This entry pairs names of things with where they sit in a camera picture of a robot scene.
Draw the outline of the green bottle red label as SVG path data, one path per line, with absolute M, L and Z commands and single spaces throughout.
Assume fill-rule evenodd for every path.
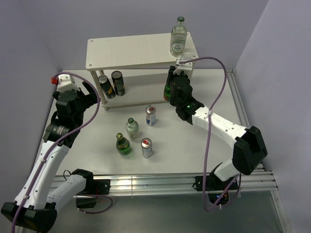
M 166 83 L 164 87 L 164 92 L 163 92 L 163 98 L 165 101 L 170 101 L 170 95 L 171 95 L 171 84 Z

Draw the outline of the green bottle yellow label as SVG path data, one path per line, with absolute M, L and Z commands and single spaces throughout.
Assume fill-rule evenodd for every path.
M 131 145 L 128 139 L 125 138 L 122 133 L 117 133 L 116 138 L 117 151 L 123 156 L 129 155 L 131 152 Z

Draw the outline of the clear glass bottle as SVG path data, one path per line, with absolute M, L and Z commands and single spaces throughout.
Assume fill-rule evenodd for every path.
M 126 123 L 126 131 L 131 139 L 137 139 L 140 134 L 139 125 L 133 118 L 128 118 Z
M 185 18 L 179 16 L 176 25 L 172 28 L 170 39 L 170 52 L 173 56 L 179 56 L 184 52 L 187 28 L 184 25 Z

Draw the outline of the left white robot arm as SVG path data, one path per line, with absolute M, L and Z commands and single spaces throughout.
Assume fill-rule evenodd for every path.
M 5 202 L 1 213 L 12 222 L 11 231 L 16 226 L 40 233 L 47 233 L 54 225 L 60 209 L 76 194 L 89 194 L 94 190 L 92 172 L 77 169 L 69 180 L 50 192 L 50 186 L 63 159 L 71 149 L 81 129 L 84 112 L 92 105 L 99 105 L 95 87 L 88 81 L 83 86 L 89 94 L 84 94 L 76 84 L 58 81 L 53 93 L 56 111 L 43 136 L 40 155 L 20 193 L 13 202 Z

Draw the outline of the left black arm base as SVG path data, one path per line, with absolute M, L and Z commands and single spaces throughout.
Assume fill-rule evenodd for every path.
M 110 180 L 109 179 L 96 179 L 93 181 L 93 185 L 88 190 L 83 190 L 79 192 L 76 197 L 76 207 L 79 209 L 92 209 L 99 202 L 98 197 L 84 196 L 88 195 L 108 195 L 110 189 Z

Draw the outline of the silver can red tab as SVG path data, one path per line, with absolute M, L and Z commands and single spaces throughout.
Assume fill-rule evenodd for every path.
M 149 138 L 144 138 L 141 141 L 141 150 L 142 150 L 142 155 L 145 158 L 148 158 L 152 155 L 152 151 L 153 151 L 153 144 L 151 139 Z

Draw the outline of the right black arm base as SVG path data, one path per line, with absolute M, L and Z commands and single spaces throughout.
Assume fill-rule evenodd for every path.
M 219 200 L 219 202 L 217 203 L 218 206 L 226 205 L 238 196 L 241 187 L 241 180 L 240 178 L 234 179 L 233 177 L 231 177 L 229 180 L 222 182 L 218 181 L 217 178 L 213 178 L 211 176 L 206 177 L 206 191 L 208 192 L 208 199 L 212 204 L 216 202 L 216 200 L 222 194 L 223 190 L 229 185 L 232 180 L 234 182 L 231 184 L 223 197 Z M 230 197 L 230 190 L 236 190 L 235 196 Z

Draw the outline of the silver blue can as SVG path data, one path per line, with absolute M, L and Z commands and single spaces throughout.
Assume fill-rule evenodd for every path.
M 154 126 L 156 123 L 156 108 L 152 105 L 146 107 L 146 123 L 148 126 Z

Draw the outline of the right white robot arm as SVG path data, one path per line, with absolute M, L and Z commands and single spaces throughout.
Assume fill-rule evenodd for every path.
M 238 175 L 250 175 L 267 156 L 268 151 L 260 130 L 237 125 L 212 112 L 192 96 L 190 78 L 193 72 L 193 59 L 179 58 L 171 66 L 167 83 L 170 85 L 170 105 L 177 115 L 191 125 L 199 126 L 226 142 L 232 149 L 232 158 L 220 163 L 210 177 L 211 186 L 221 189 L 227 180 Z

